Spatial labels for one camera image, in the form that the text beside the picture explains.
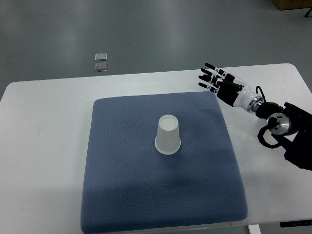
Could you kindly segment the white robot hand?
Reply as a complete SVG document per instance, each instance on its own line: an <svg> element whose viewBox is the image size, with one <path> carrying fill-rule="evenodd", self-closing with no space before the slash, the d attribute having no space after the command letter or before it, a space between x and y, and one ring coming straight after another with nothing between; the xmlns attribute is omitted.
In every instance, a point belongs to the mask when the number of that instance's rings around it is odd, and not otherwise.
<svg viewBox="0 0 312 234"><path fill-rule="evenodd" d="M263 103L263 97L252 92L250 86L241 79L232 74L227 74L221 68L209 63L205 63L204 65L206 68L212 70L212 72L201 68L200 70L203 75L198 76L198 78L210 84L217 84L219 88L202 82L199 82L198 85L212 93L216 93L216 96L224 103L232 107L241 107L248 113L255 113Z"/></svg>

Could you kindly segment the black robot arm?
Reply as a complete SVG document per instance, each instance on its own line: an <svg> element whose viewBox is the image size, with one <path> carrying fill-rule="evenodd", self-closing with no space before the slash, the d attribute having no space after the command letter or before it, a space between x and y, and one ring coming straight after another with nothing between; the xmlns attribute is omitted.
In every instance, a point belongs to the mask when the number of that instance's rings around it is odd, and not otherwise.
<svg viewBox="0 0 312 234"><path fill-rule="evenodd" d="M312 169L312 116L291 104L283 106L266 101L258 85L250 86L237 76L209 63L202 68L199 86L214 93L218 99L232 107L240 107L255 114L266 124L257 133L259 143L266 148L285 149L284 158L300 169Z"/></svg>

